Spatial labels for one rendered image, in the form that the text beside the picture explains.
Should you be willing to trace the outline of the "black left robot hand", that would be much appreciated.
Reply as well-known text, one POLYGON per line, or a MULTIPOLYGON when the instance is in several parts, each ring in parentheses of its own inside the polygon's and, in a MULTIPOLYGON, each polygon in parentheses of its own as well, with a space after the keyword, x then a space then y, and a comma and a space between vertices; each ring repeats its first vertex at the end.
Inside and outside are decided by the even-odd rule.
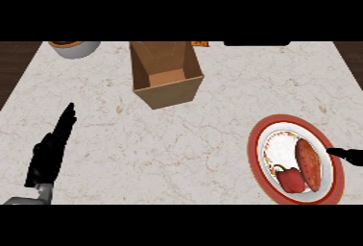
POLYGON ((26 171, 25 187, 53 184, 63 158, 63 151, 73 124, 76 122, 73 104, 69 104, 57 119, 54 130, 34 145, 32 158, 26 171))

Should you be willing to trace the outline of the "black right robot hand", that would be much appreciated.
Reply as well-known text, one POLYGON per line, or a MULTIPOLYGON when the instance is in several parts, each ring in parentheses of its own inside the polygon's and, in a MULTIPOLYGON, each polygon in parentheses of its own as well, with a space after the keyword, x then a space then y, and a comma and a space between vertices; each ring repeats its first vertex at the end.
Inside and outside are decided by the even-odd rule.
POLYGON ((327 148, 326 153, 339 157, 355 166, 363 166, 363 150, 327 148))

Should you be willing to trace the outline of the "orange brown sweet potato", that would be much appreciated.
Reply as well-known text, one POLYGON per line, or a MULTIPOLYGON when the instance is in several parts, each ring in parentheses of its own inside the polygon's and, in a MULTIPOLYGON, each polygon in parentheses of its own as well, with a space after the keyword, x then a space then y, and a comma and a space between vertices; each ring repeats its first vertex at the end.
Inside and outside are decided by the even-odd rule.
POLYGON ((320 158, 302 138, 295 144, 295 160, 308 188, 315 192, 320 189, 320 158))

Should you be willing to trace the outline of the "red rimmed white plate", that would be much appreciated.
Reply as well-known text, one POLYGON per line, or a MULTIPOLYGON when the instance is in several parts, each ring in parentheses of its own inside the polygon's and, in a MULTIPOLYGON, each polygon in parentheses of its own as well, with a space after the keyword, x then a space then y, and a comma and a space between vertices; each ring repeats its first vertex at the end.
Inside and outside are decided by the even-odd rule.
POLYGON ((341 160, 326 153, 332 143, 318 129, 299 117, 273 114, 255 124, 248 138, 246 156, 254 178, 264 192, 279 204, 338 204, 345 190, 345 172, 341 160), (287 193, 276 178, 276 172, 299 169, 295 146, 304 140, 320 163, 320 187, 287 193))

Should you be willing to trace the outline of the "brown cardboard box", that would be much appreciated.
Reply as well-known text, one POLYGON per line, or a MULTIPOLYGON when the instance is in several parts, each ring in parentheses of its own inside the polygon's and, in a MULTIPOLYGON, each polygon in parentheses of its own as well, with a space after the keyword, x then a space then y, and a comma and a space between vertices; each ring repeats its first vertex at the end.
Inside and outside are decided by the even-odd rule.
POLYGON ((194 99, 203 74, 190 41, 131 41, 133 92, 152 110, 194 99))

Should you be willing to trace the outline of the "red bell pepper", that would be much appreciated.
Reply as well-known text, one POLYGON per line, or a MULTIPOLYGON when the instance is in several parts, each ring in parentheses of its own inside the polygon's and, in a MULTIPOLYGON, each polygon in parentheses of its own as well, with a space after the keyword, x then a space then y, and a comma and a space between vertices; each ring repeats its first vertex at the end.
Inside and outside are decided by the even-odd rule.
POLYGON ((302 193, 305 190, 305 181, 299 170, 295 167, 285 168, 282 164, 276 164, 274 167, 280 168, 280 171, 274 172, 280 187, 286 193, 302 193))

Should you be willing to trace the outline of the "grey pot with orange rim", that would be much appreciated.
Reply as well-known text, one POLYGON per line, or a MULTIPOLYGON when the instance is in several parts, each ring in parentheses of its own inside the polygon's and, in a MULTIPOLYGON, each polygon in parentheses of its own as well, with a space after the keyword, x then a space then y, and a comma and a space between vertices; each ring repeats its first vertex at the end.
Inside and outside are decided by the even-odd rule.
POLYGON ((65 59, 79 59, 88 56, 99 47, 99 41, 73 41, 71 43, 48 42, 57 54, 65 59))

